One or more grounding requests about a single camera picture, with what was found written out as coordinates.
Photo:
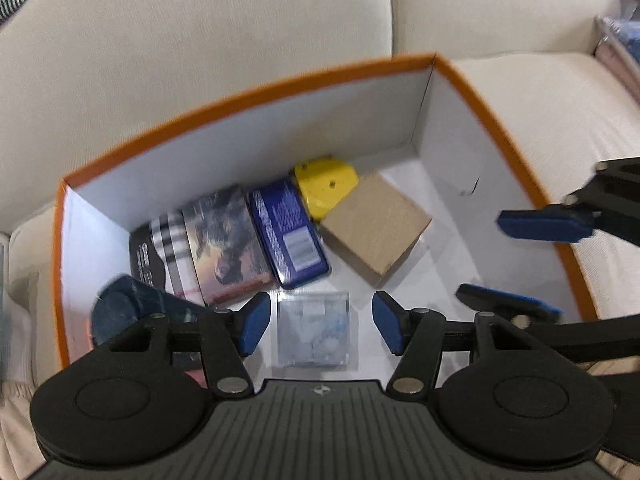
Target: yellow object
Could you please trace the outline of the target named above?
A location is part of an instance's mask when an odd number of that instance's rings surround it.
[[[293,169],[305,202],[315,222],[321,221],[358,183],[352,166],[337,158],[320,158]]]

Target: orange-rimmed box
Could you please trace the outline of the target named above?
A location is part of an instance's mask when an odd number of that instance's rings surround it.
[[[263,184],[326,155],[361,173],[380,172],[433,217],[385,286],[406,308],[430,306],[470,320],[473,312],[453,293],[472,282],[540,298],[562,308],[565,320],[595,319],[570,246],[512,240],[496,227],[502,209],[550,201],[482,96],[446,59],[425,54],[305,74],[227,98],[67,175],[56,202],[53,257],[62,364],[89,351],[91,307],[104,285],[129,273],[131,230],[212,190]],[[371,319],[373,289],[329,257],[332,274],[311,288],[349,292],[357,334],[347,369],[322,378],[384,381],[395,358]],[[258,381],[286,376],[270,351],[273,325],[249,358]]]

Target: sofa cushion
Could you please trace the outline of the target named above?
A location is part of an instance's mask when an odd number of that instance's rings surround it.
[[[592,52],[596,14],[620,0],[392,0],[394,52],[459,59],[512,51]]]
[[[593,57],[519,54],[457,67],[556,202],[581,188],[597,161],[640,156],[640,108]],[[640,313],[640,248],[598,232],[574,249],[601,318]]]
[[[31,314],[36,384],[60,370],[51,295],[52,222],[49,208],[20,225],[9,242],[7,292]]]
[[[28,0],[0,33],[0,230],[121,140],[391,44],[390,0]]]

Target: metal screw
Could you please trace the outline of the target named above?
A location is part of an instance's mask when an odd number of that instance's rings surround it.
[[[564,197],[564,200],[562,200],[562,204],[565,206],[572,206],[572,205],[576,205],[577,203],[578,203],[578,197],[575,196],[574,194],[567,195]]]
[[[220,379],[216,386],[226,394],[239,394],[249,387],[249,383],[242,377],[225,377]]]
[[[417,394],[424,388],[424,383],[415,377],[400,377],[393,384],[393,389],[401,394]]]
[[[531,324],[531,319],[529,316],[525,316],[524,314],[518,314],[511,319],[511,324],[513,326],[517,326],[519,329],[526,329]]]

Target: black circular cover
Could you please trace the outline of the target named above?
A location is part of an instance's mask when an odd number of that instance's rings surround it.
[[[614,410],[598,380],[539,351],[493,352],[447,379],[437,399],[440,417],[464,444],[533,466],[596,452]]]
[[[53,457],[122,466],[175,447],[205,407],[205,391],[169,364],[144,352],[94,351],[36,391],[31,421]]]

